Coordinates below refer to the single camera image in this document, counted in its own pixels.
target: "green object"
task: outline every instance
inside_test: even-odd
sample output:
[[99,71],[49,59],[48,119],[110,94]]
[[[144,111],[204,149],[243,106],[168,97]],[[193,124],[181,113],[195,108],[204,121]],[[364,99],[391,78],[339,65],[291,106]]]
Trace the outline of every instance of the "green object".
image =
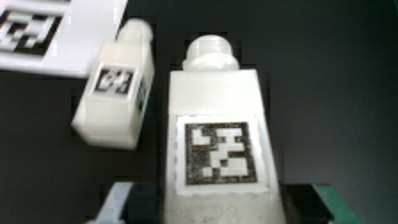
[[328,185],[312,185],[316,193],[321,197],[323,203],[334,215],[334,221],[330,224],[364,224],[364,222],[357,219],[339,194]]

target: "black table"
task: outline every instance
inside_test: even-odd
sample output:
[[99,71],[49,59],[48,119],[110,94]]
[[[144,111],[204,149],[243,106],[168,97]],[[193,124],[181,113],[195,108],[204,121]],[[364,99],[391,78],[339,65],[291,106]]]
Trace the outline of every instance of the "black table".
[[156,38],[138,150],[87,146],[71,129],[85,80],[0,71],[0,223],[83,223],[113,181],[161,189],[168,71],[209,33],[259,71],[280,181],[330,183],[359,218],[394,223],[394,1],[133,0],[126,17],[149,21]]

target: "black surface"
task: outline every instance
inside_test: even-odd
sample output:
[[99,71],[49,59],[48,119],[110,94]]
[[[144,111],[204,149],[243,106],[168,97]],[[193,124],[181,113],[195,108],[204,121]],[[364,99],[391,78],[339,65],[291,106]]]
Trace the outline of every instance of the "black surface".
[[327,224],[336,220],[311,184],[282,185],[284,210],[289,224]]
[[200,34],[227,37],[270,83],[284,182],[330,183],[367,223],[398,220],[398,13],[392,0],[133,0],[154,28],[156,78],[137,152],[69,123],[85,80],[0,72],[0,223],[83,223],[119,179],[163,181],[168,71]]

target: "rounded top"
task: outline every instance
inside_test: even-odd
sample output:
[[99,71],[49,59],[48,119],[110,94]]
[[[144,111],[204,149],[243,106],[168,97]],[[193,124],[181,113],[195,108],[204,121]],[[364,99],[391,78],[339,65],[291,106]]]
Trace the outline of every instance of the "rounded top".
[[192,42],[183,69],[199,71],[238,70],[231,44],[220,36],[206,35]]
[[117,41],[147,41],[152,40],[152,31],[147,22],[140,19],[129,19],[117,36]]

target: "qr-like tag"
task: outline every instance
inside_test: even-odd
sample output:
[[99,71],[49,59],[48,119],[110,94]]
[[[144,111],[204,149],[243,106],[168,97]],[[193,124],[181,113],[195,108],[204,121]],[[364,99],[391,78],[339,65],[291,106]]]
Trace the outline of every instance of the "qr-like tag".
[[0,51],[44,56],[62,16],[7,9],[0,17]]
[[266,190],[254,117],[181,116],[176,145],[177,193],[190,195]]
[[186,185],[256,183],[248,124],[184,125]]
[[94,92],[110,95],[128,95],[133,80],[133,69],[103,67],[96,81]]

